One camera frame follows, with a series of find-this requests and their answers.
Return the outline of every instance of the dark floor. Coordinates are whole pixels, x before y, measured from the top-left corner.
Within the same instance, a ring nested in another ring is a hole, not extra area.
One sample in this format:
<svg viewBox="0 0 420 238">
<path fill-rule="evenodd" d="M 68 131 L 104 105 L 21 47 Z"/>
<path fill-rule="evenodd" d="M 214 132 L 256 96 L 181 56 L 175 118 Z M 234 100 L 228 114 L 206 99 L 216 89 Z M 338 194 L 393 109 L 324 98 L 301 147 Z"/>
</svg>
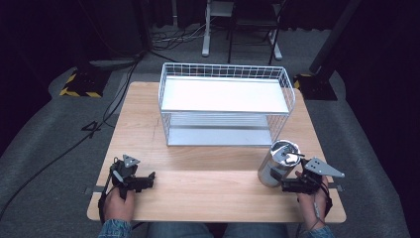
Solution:
<svg viewBox="0 0 420 238">
<path fill-rule="evenodd" d="M 280 32 L 282 61 L 289 77 L 308 72 L 310 63 L 329 32 Z M 212 35 L 210 56 L 201 56 L 202 38 L 157 53 L 182 62 L 226 63 L 226 32 Z M 236 49 L 232 63 L 264 65 L 268 52 Z M 158 81 L 161 65 L 167 59 L 147 54 L 136 67 L 132 80 Z M 59 96 L 72 72 L 65 71 L 50 85 L 52 101 L 25 125 L 0 160 L 0 204 L 29 178 L 34 178 L 17 194 L 0 221 L 2 237 L 95 237 L 101 224 L 86 217 L 91 188 L 96 184 L 113 128 L 103 126 L 92 139 L 59 158 L 86 132 L 80 129 L 101 121 L 112 104 L 126 69 L 113 71 L 102 98 Z M 346 102 L 346 89 L 338 74 L 330 79 L 338 101 L 305 101 L 325 157 L 330 165 L 346 174 L 337 178 L 347 213 L 341 224 L 329 224 L 337 237 L 409 237 L 398 194 L 383 171 L 352 109 Z M 118 114 L 108 123 L 115 125 Z M 39 175 L 45 165 L 58 159 Z M 288 224 L 290 237 L 297 224 Z M 142 237 L 145 228 L 134 231 Z"/>
</svg>

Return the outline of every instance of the person's lap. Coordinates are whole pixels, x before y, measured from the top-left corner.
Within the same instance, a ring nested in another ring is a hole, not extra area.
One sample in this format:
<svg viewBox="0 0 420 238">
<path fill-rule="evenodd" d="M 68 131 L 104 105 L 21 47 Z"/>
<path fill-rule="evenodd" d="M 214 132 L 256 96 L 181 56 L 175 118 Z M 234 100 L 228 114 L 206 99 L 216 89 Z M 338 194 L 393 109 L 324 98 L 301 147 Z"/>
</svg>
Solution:
<svg viewBox="0 0 420 238">
<path fill-rule="evenodd" d="M 148 238 L 213 238 L 208 227 L 199 222 L 152 222 Z M 286 226 L 281 223 L 229 223 L 224 238 L 287 237 Z"/>
</svg>

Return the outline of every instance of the wire basket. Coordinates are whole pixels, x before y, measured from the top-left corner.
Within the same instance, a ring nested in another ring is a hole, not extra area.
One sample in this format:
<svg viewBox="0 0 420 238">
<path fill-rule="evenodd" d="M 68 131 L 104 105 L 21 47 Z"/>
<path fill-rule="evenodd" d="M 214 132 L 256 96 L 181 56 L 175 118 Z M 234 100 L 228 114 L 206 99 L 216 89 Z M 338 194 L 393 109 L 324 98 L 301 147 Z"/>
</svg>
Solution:
<svg viewBox="0 0 420 238">
<path fill-rule="evenodd" d="M 158 104 L 169 146 L 270 146 L 295 95 L 281 66 L 167 62 Z"/>
</svg>

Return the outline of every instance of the desk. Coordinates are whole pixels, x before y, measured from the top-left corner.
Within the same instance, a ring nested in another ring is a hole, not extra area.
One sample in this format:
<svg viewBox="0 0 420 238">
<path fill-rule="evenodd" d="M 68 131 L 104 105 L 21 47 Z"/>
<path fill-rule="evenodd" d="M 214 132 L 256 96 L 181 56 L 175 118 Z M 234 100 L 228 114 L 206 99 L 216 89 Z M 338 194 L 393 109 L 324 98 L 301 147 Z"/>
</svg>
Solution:
<svg viewBox="0 0 420 238">
<path fill-rule="evenodd" d="M 204 32 L 203 50 L 201 52 L 202 56 L 208 57 L 210 55 L 210 17 L 231 17 L 233 5 L 233 2 L 219 2 L 207 0 L 206 30 Z M 269 41 L 271 44 L 274 44 L 274 36 L 275 34 L 273 32 L 269 34 Z M 274 57 L 276 60 L 283 59 L 278 44 L 275 44 Z"/>
<path fill-rule="evenodd" d="M 303 98 L 296 91 L 296 106 L 280 138 L 299 145 L 307 156 L 324 155 Z M 268 148 L 168 147 L 158 109 L 158 83 L 130 85 L 109 145 L 98 186 L 105 184 L 114 157 L 139 159 L 138 177 L 156 172 L 155 185 L 136 193 L 134 220 L 207 222 L 300 222 L 296 194 L 268 188 L 257 170 Z M 343 222 L 346 213 L 336 189 L 327 222 Z M 99 220 L 94 192 L 87 216 Z"/>
</svg>

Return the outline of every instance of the robotic hand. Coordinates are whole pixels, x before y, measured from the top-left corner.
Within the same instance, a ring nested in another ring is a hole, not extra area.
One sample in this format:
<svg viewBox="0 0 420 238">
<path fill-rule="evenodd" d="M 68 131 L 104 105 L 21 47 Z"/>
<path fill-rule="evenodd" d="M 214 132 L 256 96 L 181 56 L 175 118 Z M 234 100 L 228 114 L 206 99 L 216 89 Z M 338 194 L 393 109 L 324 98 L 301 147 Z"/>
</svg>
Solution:
<svg viewBox="0 0 420 238">
<path fill-rule="evenodd" d="M 300 164 L 303 171 L 299 178 L 284 178 L 276 169 L 271 169 L 270 175 L 280 181 L 282 191 L 313 194 L 322 189 L 327 195 L 325 210 L 325 215 L 327 215 L 333 206 L 333 200 L 330 197 L 328 185 L 322 183 L 322 176 L 343 178 L 345 175 L 316 157 L 309 161 L 301 159 Z"/>
<path fill-rule="evenodd" d="M 120 189 L 120 197 L 124 200 L 127 198 L 128 190 L 141 192 L 143 189 L 151 188 L 154 186 L 156 174 L 155 172 L 151 173 L 148 177 L 145 178 L 136 178 L 135 173 L 138 167 L 137 164 L 140 161 L 126 155 L 123 155 L 123 159 L 124 161 L 115 158 L 114 164 L 110 168 L 105 187 L 102 190 L 101 197 L 98 201 L 99 216 L 101 218 L 102 224 L 105 222 L 103 208 L 107 196 L 106 190 L 108 189 L 108 184 L 111 178 L 112 184 L 114 187 L 118 187 Z"/>
</svg>

